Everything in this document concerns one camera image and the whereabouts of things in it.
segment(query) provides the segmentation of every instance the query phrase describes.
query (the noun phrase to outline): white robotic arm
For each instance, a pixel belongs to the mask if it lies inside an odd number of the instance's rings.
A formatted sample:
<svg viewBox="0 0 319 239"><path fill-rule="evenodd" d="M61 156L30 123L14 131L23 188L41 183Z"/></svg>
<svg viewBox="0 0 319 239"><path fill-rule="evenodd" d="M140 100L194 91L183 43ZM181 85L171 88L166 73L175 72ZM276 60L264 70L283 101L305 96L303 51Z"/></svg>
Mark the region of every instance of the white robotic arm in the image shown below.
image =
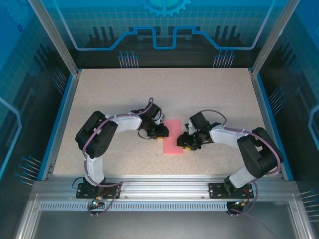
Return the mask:
<svg viewBox="0 0 319 239"><path fill-rule="evenodd" d="M192 116L185 126L188 132L184 132L177 139L177 145L180 147L197 150L206 143L223 143L240 150L245 165L225 179L225 188L229 195L278 166L270 149L249 133L262 138L283 162L281 153L263 128L252 131L230 129L220 123L210 124L202 113Z"/></svg>
<svg viewBox="0 0 319 239"><path fill-rule="evenodd" d="M79 148L83 150L85 143L97 127L105 121L110 119L91 140L86 148L87 171L85 180L92 186L96 184L103 184L105 176L103 173L103 154L108 149L109 144L114 134L127 130L144 129L149 138L167 137L168 129L163 125L164 114L161 109L152 104L150 109L144 114L136 115L141 110L132 111L125 116L114 117L111 115L104 115L101 112L94 112L86 121L83 127L76 135L76 141Z"/></svg>

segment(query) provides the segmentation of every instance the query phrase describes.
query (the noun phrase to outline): enclosure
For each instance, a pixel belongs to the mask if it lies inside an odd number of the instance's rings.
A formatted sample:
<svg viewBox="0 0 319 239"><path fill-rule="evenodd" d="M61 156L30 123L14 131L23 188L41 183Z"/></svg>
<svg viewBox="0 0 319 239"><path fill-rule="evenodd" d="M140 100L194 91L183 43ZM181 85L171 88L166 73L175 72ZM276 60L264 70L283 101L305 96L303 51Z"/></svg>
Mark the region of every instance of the enclosure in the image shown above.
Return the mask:
<svg viewBox="0 0 319 239"><path fill-rule="evenodd" d="M0 238L317 238L318 1L2 0L0 13ZM120 195L91 218L76 134L150 97L182 132L203 109L266 129L283 163L249 213L226 214L238 199L208 186L244 165L238 149L167 155L131 130L103 155Z"/></svg>

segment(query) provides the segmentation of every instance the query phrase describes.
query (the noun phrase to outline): pink sponge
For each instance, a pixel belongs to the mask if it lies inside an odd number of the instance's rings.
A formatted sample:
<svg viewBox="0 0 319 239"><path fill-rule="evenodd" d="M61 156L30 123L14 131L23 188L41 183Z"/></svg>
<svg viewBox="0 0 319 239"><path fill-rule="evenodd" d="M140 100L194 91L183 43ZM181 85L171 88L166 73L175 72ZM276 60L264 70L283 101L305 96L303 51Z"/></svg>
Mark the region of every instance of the pink sponge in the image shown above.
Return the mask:
<svg viewBox="0 0 319 239"><path fill-rule="evenodd" d="M181 120L166 119L164 125L169 130L169 137L164 139L164 154L183 154L183 148L177 147L177 138L181 135Z"/></svg>

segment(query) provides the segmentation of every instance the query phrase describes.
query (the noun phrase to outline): black mounting plate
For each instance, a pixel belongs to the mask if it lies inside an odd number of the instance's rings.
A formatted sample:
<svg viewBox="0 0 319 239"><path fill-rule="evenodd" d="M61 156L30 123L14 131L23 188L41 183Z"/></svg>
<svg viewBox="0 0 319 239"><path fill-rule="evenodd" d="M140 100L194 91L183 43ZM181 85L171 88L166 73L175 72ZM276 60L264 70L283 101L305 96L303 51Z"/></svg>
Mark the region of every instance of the black mounting plate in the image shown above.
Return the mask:
<svg viewBox="0 0 319 239"><path fill-rule="evenodd" d="M247 199L247 194L243 192L243 189L250 191L249 199L254 198L254 192L251 184L246 184L241 189L238 189L230 197L225 189L224 183L209 183L208 192L210 199Z"/></svg>
<svg viewBox="0 0 319 239"><path fill-rule="evenodd" d="M114 195L116 194L117 189L119 188L119 186L114 186L111 188L104 188L104 194L103 195L103 199L112 199L114 198ZM120 193L118 193L118 195L116 196L116 199L120 198ZM92 192L90 190L88 190L88 188L86 188L86 185L84 183L79 183L78 185L78 190L76 193L76 198L79 199L95 199L98 195L93 195Z"/></svg>

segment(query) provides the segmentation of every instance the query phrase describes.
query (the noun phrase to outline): ventilation slot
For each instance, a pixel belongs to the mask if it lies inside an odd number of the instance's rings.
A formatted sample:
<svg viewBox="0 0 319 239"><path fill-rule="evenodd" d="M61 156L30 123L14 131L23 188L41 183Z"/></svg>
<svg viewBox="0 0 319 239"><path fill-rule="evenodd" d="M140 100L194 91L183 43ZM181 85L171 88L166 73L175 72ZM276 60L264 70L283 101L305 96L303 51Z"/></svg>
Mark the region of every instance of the ventilation slot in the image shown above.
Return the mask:
<svg viewBox="0 0 319 239"><path fill-rule="evenodd" d="M109 205L92 211L102 211ZM86 211L90 202L42 202L42 211ZM226 211L226 202L114 202L110 211Z"/></svg>

